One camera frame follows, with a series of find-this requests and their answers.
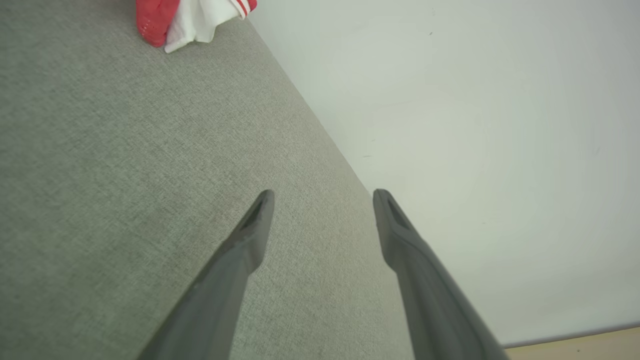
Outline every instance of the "red cloth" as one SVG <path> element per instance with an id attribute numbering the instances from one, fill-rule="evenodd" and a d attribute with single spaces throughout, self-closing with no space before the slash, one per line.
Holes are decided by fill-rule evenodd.
<path id="1" fill-rule="evenodd" d="M 179 4 L 180 0 L 136 0 L 136 23 L 140 35 L 155 47 L 164 45 L 166 31 Z"/>

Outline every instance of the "gray fabric surface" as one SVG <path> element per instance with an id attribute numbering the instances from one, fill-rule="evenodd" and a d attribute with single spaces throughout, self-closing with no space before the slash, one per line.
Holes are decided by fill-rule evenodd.
<path id="1" fill-rule="evenodd" d="M 370 196 L 249 22 L 166 55 L 134 0 L 0 6 L 2 359 L 134 359 L 265 188 L 232 359 L 411 358 Z"/>

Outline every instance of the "beige wooden surface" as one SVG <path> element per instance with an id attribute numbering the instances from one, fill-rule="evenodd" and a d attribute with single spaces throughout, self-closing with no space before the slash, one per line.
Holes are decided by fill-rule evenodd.
<path id="1" fill-rule="evenodd" d="M 511 360 L 640 360 L 640 327 L 506 352 Z"/>

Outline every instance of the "white cloth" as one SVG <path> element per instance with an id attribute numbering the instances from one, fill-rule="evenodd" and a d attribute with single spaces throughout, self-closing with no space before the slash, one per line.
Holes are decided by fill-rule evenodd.
<path id="1" fill-rule="evenodd" d="M 166 34 L 164 51 L 170 53 L 192 41 L 211 42 L 216 26 L 246 17 L 246 0 L 180 0 Z"/>

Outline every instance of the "dark baseboard edge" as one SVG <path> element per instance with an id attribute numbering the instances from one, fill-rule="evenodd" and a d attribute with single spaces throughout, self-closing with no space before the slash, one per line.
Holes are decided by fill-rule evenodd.
<path id="1" fill-rule="evenodd" d="M 574 332 L 573 334 L 567 334 L 567 335 L 550 336 L 548 338 L 542 338 L 542 339 L 537 339 L 537 340 L 519 341 L 519 342 L 515 342 L 515 343 L 505 344 L 504 348 L 528 347 L 530 345 L 553 343 L 555 341 L 577 339 L 577 338 L 583 338 L 585 336 L 606 334 L 607 332 L 628 330 L 628 329 L 633 329 L 634 327 L 640 327 L 640 322 L 632 322 L 632 323 L 627 323 L 625 325 L 616 325 L 616 326 L 611 326 L 611 327 L 602 327 L 602 328 L 595 329 L 595 330 Z"/>

